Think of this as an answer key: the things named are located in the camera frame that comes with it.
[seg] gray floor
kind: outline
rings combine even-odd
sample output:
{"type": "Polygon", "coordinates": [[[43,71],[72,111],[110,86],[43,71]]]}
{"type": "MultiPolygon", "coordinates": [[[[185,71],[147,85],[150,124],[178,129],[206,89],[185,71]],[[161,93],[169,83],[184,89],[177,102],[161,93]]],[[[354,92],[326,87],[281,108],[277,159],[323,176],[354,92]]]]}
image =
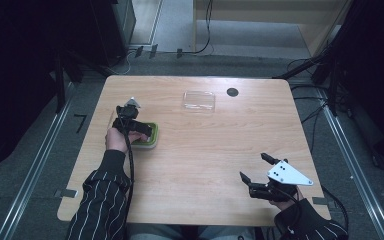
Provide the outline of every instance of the gray floor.
{"type": "Polygon", "coordinates": [[[160,15],[162,0],[132,0],[136,16],[131,44],[150,45],[160,15]]]}
{"type": "MultiPolygon", "coordinates": [[[[186,3],[189,1],[183,2],[183,4],[181,2],[175,0],[164,0],[163,2],[153,42],[154,44],[159,44],[159,51],[175,51],[177,48],[188,49],[190,47],[190,35],[188,35],[188,31],[184,30],[187,23],[182,23],[179,20],[177,22],[180,25],[185,24],[182,25],[183,27],[175,26],[174,24],[168,25],[168,23],[173,22],[173,19],[180,19],[180,16],[187,14],[189,11],[189,5],[186,3]]],[[[279,27],[282,29],[283,26],[272,27],[272,31],[275,32],[275,28],[279,27]]],[[[129,62],[120,63],[113,70],[119,73],[127,72],[129,75],[234,76],[253,78],[276,76],[284,73],[291,61],[308,57],[308,52],[306,52],[305,46],[302,45],[303,41],[300,39],[299,32],[295,32],[296,34],[294,35],[294,26],[285,26],[286,28],[290,29],[290,32],[286,35],[282,35],[281,33],[285,32],[281,31],[279,36],[270,36],[270,38],[273,38],[272,41],[274,43],[276,43],[276,39],[285,37],[286,40],[279,40],[279,45],[269,45],[269,41],[266,42],[267,45],[264,43],[259,45],[258,42],[246,45],[241,37],[235,42],[233,37],[236,36],[231,36],[232,38],[229,39],[227,44],[220,44],[216,41],[218,37],[215,36],[214,38],[212,37],[215,42],[213,43],[214,52],[211,56],[185,55],[177,59],[176,55],[160,53],[150,59],[149,53],[145,52],[138,58],[130,56],[129,62]]],[[[259,34],[258,31],[250,30],[251,36],[259,34]]],[[[220,34],[219,39],[222,40],[223,33],[220,32],[218,34],[220,34]]],[[[68,109],[67,116],[32,196],[27,203],[24,214],[15,229],[13,239],[63,239],[65,236],[68,223],[61,222],[56,217],[60,199],[54,197],[54,192],[66,186],[105,83],[105,79],[95,72],[85,71],[85,75],[84,81],[75,87],[75,95],[68,109]],[[87,115],[85,125],[79,133],[76,133],[76,131],[81,120],[76,118],[75,114],[87,115]]],[[[304,72],[292,78],[290,82],[291,84],[308,82],[309,76],[309,73],[304,72]]],[[[316,92],[312,88],[299,88],[294,90],[293,94],[295,97],[316,96],[316,92]]],[[[317,109],[320,103],[317,100],[296,100],[296,106],[301,119],[303,119],[317,109]]],[[[55,107],[56,102],[54,99],[42,111],[42,114],[25,134],[13,154],[0,164],[0,228],[55,117],[55,107]]],[[[309,120],[303,124],[303,129],[309,146],[313,142],[312,137],[314,134],[313,159],[321,183],[337,196],[347,208],[350,219],[350,239],[380,239],[326,117],[324,114],[319,115],[315,131],[313,131],[314,120],[309,120]]],[[[356,156],[358,156],[359,164],[363,168],[384,210],[384,170],[380,170],[372,164],[371,154],[352,119],[349,119],[346,114],[340,113],[339,120],[342,123],[348,140],[353,146],[356,156]]],[[[332,218],[342,223],[342,214],[339,209],[331,204],[330,211],[332,218]]]]}

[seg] aluminum rail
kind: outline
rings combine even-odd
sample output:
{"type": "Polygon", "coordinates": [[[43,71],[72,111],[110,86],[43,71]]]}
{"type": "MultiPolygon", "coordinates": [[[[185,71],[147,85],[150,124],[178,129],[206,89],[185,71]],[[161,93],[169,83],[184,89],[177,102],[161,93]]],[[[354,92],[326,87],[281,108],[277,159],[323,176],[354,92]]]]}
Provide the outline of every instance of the aluminum rail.
{"type": "MultiPolygon", "coordinates": [[[[321,98],[327,98],[324,91],[317,89],[318,95],[321,98]]],[[[384,239],[384,211],[379,201],[376,198],[370,184],[358,163],[358,160],[352,150],[344,131],[342,130],[339,119],[335,117],[328,108],[324,108],[326,119],[332,129],[333,135],[338,142],[339,148],[344,155],[345,162],[348,165],[348,169],[353,176],[357,189],[363,199],[364,205],[367,208],[370,218],[373,221],[373,225],[379,235],[380,239],[384,239]]]]}
{"type": "Polygon", "coordinates": [[[49,152],[52,149],[55,139],[61,129],[62,123],[64,122],[64,119],[67,115],[74,93],[74,84],[70,82],[66,91],[67,102],[61,109],[60,113],[55,115],[48,133],[46,134],[45,139],[43,140],[42,145],[36,154],[32,166],[30,167],[30,170],[27,173],[26,178],[24,179],[24,182],[17,193],[17,196],[13,200],[7,217],[1,227],[0,239],[2,240],[11,239],[14,235],[15,229],[18,226],[30,196],[32,195],[34,187],[36,186],[40,174],[42,173],[43,167],[45,166],[49,152]]]}

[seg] clear plastic container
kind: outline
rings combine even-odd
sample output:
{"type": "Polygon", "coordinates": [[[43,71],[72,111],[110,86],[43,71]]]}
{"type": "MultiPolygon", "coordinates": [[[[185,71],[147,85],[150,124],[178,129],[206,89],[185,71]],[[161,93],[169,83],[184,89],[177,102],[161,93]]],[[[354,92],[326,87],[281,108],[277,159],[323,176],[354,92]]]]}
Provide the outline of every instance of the clear plastic container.
{"type": "Polygon", "coordinates": [[[192,112],[212,113],[215,109],[216,95],[205,91],[186,91],[183,95],[183,108],[192,112]]]}

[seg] striped sleeve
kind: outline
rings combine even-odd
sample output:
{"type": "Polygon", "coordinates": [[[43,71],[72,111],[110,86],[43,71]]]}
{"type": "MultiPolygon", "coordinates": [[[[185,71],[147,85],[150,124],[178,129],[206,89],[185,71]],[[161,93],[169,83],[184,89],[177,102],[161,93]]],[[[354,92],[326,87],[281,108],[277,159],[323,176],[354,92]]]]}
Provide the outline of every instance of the striped sleeve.
{"type": "Polygon", "coordinates": [[[107,150],[98,170],[83,183],[83,199],[66,239],[123,239],[126,192],[131,182],[123,171],[124,153],[107,150]]]}
{"type": "Polygon", "coordinates": [[[274,221],[279,230],[288,232],[287,239],[348,239],[347,231],[336,221],[321,217],[307,199],[298,203],[301,206],[301,217],[293,227],[298,206],[295,204],[276,215],[274,221]]]}

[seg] green container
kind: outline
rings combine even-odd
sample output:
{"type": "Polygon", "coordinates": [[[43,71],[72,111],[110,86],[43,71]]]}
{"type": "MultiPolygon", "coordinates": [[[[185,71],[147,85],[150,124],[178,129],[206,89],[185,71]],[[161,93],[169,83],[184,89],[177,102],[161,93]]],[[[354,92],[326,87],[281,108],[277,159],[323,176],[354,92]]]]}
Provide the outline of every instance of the green container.
{"type": "Polygon", "coordinates": [[[132,143],[132,148],[154,148],[157,145],[158,138],[158,125],[156,123],[144,123],[152,128],[151,137],[148,138],[148,141],[134,141],[132,143]]]}

